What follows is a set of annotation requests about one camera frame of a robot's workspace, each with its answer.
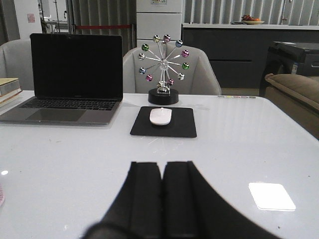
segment sofa cushion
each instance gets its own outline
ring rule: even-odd
[[[319,111],[319,82],[296,74],[267,75],[275,88]]]

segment table surface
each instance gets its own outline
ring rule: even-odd
[[[24,91],[14,104],[31,97]],[[131,161],[195,163],[209,184],[258,225],[287,239],[319,238],[319,141],[270,101],[180,95],[197,138],[131,136],[147,95],[124,94],[107,126],[0,123],[0,238],[75,239],[99,221]],[[280,183],[293,212],[259,210],[251,182]]]

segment white armchair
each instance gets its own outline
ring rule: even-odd
[[[30,40],[13,40],[0,46],[0,77],[19,78],[22,90],[34,89]]]
[[[149,44],[149,48],[154,54],[160,56],[159,48],[156,43]],[[173,49],[173,44],[167,44],[168,54]],[[178,90],[180,94],[220,95],[221,89],[219,83],[205,52],[194,47],[182,46],[181,48],[176,48],[171,57],[180,54],[184,49],[189,51],[189,56],[187,58],[176,58],[173,62],[179,64],[187,62],[190,67],[188,70],[184,70],[181,66],[170,64],[177,72],[185,75],[184,80],[181,81],[178,79],[176,73],[169,70],[170,77],[174,79],[172,89]],[[140,47],[130,50],[124,56],[123,91],[125,93],[147,93],[150,89],[156,88],[157,83],[160,80],[160,69],[154,71],[155,67],[148,69],[146,72],[146,74],[152,74],[153,80],[151,82],[146,81],[146,74],[141,75],[139,73],[140,67],[148,68],[156,64],[156,61],[147,58],[142,61],[139,60],[139,53],[144,53],[146,56],[154,58],[150,52],[143,52]]]

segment stack of books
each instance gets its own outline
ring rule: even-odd
[[[15,100],[21,92],[18,78],[0,78],[0,107]]]

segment black foam object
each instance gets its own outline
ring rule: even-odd
[[[114,202],[83,239],[160,239],[160,194],[157,164],[132,162]]]
[[[189,162],[135,163],[83,239],[279,239],[229,205]]]
[[[131,135],[197,137],[193,109],[166,107],[172,109],[170,123],[159,126],[150,121],[151,110],[155,108],[157,107],[141,107],[132,127]]]
[[[187,162],[199,238],[279,239],[229,205],[204,179],[193,162]]]

